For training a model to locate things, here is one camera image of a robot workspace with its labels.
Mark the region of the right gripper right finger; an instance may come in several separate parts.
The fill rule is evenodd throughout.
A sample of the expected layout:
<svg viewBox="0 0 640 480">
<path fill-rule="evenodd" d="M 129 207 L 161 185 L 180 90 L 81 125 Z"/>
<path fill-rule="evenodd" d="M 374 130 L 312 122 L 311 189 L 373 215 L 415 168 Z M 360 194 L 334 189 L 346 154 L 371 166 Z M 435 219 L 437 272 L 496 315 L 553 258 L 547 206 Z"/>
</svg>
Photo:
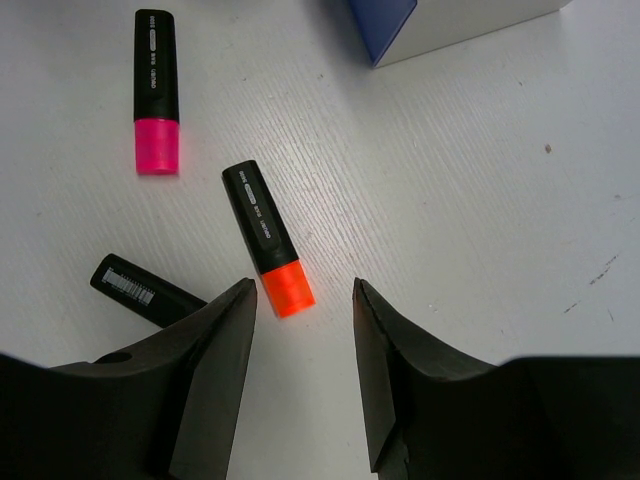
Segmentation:
<svg viewBox="0 0 640 480">
<path fill-rule="evenodd" d="M 639 360 L 519 357 L 494 366 L 353 288 L 370 468 L 381 479 L 635 479 Z"/>
</svg>

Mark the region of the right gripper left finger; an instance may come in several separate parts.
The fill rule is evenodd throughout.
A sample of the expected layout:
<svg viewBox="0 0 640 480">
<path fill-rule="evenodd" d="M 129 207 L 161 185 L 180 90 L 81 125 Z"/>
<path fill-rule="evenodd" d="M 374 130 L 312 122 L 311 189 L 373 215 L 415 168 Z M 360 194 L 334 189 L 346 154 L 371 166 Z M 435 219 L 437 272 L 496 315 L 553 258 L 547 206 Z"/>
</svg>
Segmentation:
<svg viewBox="0 0 640 480">
<path fill-rule="evenodd" d="M 5 479 L 223 479 L 256 322 L 243 279 L 98 360 L 1 358 Z"/>
</svg>

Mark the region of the green cap highlighter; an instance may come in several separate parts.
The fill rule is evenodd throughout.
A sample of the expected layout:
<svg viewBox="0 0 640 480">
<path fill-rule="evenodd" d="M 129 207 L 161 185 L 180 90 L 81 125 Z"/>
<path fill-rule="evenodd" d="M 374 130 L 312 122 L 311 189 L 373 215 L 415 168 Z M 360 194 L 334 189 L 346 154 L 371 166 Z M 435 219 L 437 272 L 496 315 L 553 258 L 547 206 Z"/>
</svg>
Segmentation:
<svg viewBox="0 0 640 480">
<path fill-rule="evenodd" d="M 167 328 L 207 305 L 206 301 L 113 253 L 101 261 L 90 285 L 160 328 Z"/>
</svg>

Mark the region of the orange cap highlighter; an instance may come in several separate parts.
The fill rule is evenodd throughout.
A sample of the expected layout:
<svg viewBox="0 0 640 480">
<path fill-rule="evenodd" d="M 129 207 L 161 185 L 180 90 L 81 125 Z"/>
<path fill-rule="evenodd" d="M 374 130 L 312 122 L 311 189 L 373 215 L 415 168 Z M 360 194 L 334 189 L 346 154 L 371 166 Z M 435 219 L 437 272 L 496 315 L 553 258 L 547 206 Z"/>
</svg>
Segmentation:
<svg viewBox="0 0 640 480">
<path fill-rule="evenodd" d="M 222 179 L 274 312 L 286 318 L 314 306 L 299 255 L 257 162 L 228 167 Z"/>
</svg>

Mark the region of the pink cap highlighter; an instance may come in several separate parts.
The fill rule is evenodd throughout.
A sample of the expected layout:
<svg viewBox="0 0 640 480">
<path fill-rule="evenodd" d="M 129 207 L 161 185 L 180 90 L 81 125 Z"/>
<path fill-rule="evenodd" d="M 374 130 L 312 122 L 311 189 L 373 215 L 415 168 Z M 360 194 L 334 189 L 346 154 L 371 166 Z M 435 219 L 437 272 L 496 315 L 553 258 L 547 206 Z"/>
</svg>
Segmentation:
<svg viewBox="0 0 640 480">
<path fill-rule="evenodd" d="M 136 172 L 179 172 L 180 116 L 175 21 L 140 9 L 134 25 L 133 120 Z"/>
</svg>

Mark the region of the white drawer cabinet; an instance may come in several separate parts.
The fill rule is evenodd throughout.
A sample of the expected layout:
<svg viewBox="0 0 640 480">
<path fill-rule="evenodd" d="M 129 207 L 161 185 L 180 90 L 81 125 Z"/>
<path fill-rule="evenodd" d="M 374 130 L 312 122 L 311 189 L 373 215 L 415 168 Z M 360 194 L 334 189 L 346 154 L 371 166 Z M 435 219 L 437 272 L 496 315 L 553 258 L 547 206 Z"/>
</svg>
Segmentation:
<svg viewBox="0 0 640 480">
<path fill-rule="evenodd" d="M 400 17 L 378 68 L 554 13 L 563 0 L 418 1 Z"/>
</svg>

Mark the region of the purple-blue wide drawer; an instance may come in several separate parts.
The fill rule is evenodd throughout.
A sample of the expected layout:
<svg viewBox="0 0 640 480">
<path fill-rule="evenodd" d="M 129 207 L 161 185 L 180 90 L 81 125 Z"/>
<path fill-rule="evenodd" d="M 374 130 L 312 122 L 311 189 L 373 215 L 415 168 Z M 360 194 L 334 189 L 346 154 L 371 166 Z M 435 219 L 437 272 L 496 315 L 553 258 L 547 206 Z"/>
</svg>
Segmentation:
<svg viewBox="0 0 640 480">
<path fill-rule="evenodd" d="M 378 67 L 416 8 L 417 0 L 349 0 L 371 65 Z"/>
</svg>

